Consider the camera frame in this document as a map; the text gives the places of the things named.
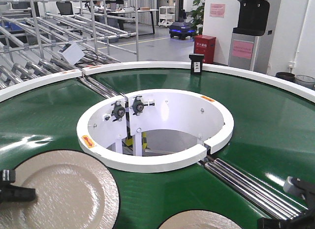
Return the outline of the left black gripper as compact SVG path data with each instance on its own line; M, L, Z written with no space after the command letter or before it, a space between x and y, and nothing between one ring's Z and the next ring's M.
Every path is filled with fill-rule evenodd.
M0 202L30 202L36 199L34 188L10 185L16 181L15 170L0 171Z

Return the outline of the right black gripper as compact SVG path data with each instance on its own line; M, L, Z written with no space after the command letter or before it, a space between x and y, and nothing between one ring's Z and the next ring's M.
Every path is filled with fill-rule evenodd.
M315 228L315 185L313 183L294 178L296 197L303 199L308 207L292 219L267 219L257 220L259 229L314 229Z

